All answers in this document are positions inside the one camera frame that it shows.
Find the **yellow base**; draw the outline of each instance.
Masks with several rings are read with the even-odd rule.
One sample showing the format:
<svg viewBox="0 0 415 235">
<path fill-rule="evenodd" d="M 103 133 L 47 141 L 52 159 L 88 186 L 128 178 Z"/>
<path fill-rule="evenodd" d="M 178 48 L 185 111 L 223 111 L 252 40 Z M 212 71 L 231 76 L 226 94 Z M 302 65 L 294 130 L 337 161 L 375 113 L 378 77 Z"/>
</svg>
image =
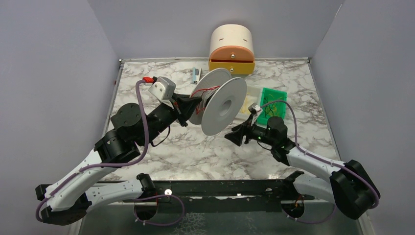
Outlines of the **yellow base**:
<svg viewBox="0 0 415 235">
<path fill-rule="evenodd" d="M 209 70 L 225 68 L 231 74 L 251 74 L 255 68 L 255 61 L 251 63 L 212 62 L 209 60 Z"/>
</svg>

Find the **marble surface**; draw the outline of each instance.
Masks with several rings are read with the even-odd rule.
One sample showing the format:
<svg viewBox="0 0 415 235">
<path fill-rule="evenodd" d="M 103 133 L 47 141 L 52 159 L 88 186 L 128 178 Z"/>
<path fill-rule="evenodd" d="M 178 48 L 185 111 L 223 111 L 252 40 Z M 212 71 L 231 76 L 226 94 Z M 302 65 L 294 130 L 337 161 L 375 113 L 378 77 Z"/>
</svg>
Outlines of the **marble surface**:
<svg viewBox="0 0 415 235">
<path fill-rule="evenodd" d="M 208 72 L 208 63 L 203 61 L 126 63 L 112 115 L 126 103 L 137 103 L 135 83 L 145 76 L 168 77 L 176 83 L 176 93 L 190 94 L 195 86 L 190 83 L 192 67 L 202 68 L 202 76 Z M 245 79 L 248 85 L 287 92 L 287 101 L 297 117 L 300 145 L 322 156 L 338 159 L 305 61 L 256 61 L 253 74 Z M 146 113 L 159 104 L 148 88 L 141 86 Z M 284 121 L 288 135 L 293 139 L 294 124 L 288 108 Z M 200 126 L 189 123 L 188 127 L 181 127 L 175 122 L 166 141 L 156 148 L 149 147 L 140 163 L 120 168 L 104 180 L 128 180 L 142 172 L 150 174 L 153 180 L 278 179 L 297 170 L 277 162 L 255 141 L 238 147 L 223 137 L 232 126 L 241 122 L 234 120 L 215 136 L 205 136 Z M 167 131 L 161 133 L 154 143 L 166 134 Z"/>
</svg>

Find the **red cable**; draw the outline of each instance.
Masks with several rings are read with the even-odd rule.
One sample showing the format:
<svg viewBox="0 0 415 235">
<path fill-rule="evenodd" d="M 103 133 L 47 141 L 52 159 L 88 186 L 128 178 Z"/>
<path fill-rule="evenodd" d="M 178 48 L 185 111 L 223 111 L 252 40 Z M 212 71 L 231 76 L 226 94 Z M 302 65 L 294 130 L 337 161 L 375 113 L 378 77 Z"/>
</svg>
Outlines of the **red cable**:
<svg viewBox="0 0 415 235">
<path fill-rule="evenodd" d="M 196 107 L 196 114 L 199 114 L 201 111 L 205 110 L 205 108 L 206 108 L 206 107 L 204 107 L 204 108 L 202 108 L 202 109 L 198 109 L 198 108 Z"/>
<path fill-rule="evenodd" d="M 219 88 L 219 87 L 220 86 L 211 87 L 211 88 L 207 88 L 207 89 L 198 89 L 197 91 L 193 92 L 193 94 L 191 94 L 190 97 L 194 96 L 199 91 L 211 91 L 211 90 L 215 90 L 216 88 Z"/>
</svg>

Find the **white cylinder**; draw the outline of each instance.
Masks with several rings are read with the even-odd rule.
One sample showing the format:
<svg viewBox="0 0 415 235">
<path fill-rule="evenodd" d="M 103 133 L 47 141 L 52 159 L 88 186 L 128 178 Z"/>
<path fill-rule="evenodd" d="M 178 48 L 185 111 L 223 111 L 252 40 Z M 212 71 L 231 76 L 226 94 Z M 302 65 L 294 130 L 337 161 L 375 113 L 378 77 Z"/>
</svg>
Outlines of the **white cylinder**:
<svg viewBox="0 0 415 235">
<path fill-rule="evenodd" d="M 247 53 L 239 53 L 240 58 L 238 58 L 238 53 L 231 53 L 227 56 L 235 60 L 253 60 L 254 47 L 252 44 L 252 34 L 242 25 L 225 24 L 214 30 L 212 37 L 210 38 L 209 56 L 211 57 L 212 53 L 221 47 L 245 48 L 248 51 Z"/>
</svg>

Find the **gray wall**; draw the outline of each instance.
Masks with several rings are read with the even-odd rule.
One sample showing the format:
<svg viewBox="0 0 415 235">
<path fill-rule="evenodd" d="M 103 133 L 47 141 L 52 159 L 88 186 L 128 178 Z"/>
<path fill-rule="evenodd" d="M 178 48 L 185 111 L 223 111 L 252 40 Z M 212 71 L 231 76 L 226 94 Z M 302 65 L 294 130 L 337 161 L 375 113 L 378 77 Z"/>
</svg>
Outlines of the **gray wall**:
<svg viewBox="0 0 415 235">
<path fill-rule="evenodd" d="M 118 58 L 86 0 L 0 2 L 0 233 L 66 233 L 36 221 L 34 189 L 100 138 Z"/>
<path fill-rule="evenodd" d="M 342 160 L 378 186 L 376 234 L 413 234 L 415 1 L 346 0 L 312 60 Z"/>
<path fill-rule="evenodd" d="M 344 0 L 88 0 L 120 58 L 209 57 L 222 24 L 253 34 L 256 57 L 311 57 Z"/>
</svg>

